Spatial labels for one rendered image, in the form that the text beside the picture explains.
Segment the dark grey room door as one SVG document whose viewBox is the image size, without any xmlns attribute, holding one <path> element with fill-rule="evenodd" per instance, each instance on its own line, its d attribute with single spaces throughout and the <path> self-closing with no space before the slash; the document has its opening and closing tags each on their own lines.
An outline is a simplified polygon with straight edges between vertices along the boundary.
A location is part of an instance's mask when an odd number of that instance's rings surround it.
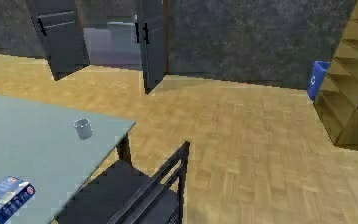
<svg viewBox="0 0 358 224">
<path fill-rule="evenodd" d="M 136 7 L 144 90 L 149 94 L 166 73 L 164 0 L 136 0 Z M 148 24 L 149 44 L 144 40 L 144 23 Z"/>
<path fill-rule="evenodd" d="M 25 3 L 55 81 L 90 65 L 75 0 L 25 0 Z M 46 37 L 40 31 L 38 17 Z"/>
</svg>

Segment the grey cup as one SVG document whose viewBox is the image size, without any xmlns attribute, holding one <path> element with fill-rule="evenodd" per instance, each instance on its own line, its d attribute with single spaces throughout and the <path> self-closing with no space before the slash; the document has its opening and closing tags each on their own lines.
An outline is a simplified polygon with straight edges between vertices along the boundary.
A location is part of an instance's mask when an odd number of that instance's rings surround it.
<svg viewBox="0 0 358 224">
<path fill-rule="evenodd" d="M 87 118 L 78 119 L 74 122 L 74 128 L 81 140 L 88 139 L 92 136 L 92 127 L 90 120 Z"/>
</svg>

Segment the black wooden chair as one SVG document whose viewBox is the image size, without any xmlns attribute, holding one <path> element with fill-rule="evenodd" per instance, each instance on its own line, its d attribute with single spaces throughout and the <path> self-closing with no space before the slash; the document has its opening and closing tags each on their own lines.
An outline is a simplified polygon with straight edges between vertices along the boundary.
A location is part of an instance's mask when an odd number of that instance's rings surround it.
<svg viewBox="0 0 358 224">
<path fill-rule="evenodd" d="M 58 224 L 183 224 L 190 143 L 149 176 L 117 161 L 76 193 Z"/>
</svg>

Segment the blue recycling bin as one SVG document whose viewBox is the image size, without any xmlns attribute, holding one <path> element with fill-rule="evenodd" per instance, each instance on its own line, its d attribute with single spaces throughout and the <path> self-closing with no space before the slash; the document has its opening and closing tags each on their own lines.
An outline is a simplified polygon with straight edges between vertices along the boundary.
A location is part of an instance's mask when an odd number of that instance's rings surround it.
<svg viewBox="0 0 358 224">
<path fill-rule="evenodd" d="M 320 86 L 324 80 L 327 70 L 330 67 L 329 62 L 315 61 L 312 65 L 312 71 L 308 80 L 307 95 L 314 101 L 315 97 L 320 89 Z"/>
</svg>

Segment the grey glass top table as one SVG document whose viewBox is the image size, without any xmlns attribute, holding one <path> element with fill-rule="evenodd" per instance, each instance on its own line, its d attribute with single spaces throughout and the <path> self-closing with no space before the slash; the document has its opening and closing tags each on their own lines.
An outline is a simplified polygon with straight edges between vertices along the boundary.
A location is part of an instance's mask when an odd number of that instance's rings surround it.
<svg viewBox="0 0 358 224">
<path fill-rule="evenodd" d="M 81 140 L 74 122 L 87 118 Z M 49 224 L 135 125 L 133 120 L 0 95 L 0 181 L 14 176 L 36 193 L 9 224 Z"/>
</svg>

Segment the tan wooden shelf unit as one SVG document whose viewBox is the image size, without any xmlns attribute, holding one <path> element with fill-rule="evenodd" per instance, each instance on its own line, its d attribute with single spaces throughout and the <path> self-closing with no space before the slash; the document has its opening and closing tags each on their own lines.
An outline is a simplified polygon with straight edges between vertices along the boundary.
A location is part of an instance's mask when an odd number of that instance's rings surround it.
<svg viewBox="0 0 358 224">
<path fill-rule="evenodd" d="M 334 146 L 358 150 L 358 0 L 314 102 Z"/>
</svg>

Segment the blue printed box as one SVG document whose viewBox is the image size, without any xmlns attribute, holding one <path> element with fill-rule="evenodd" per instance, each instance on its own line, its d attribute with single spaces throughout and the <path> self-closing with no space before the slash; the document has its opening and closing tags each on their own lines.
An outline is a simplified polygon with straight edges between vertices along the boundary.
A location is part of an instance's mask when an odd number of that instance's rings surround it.
<svg viewBox="0 0 358 224">
<path fill-rule="evenodd" d="M 0 182 L 0 224 L 5 224 L 36 193 L 34 186 L 14 176 Z"/>
</svg>

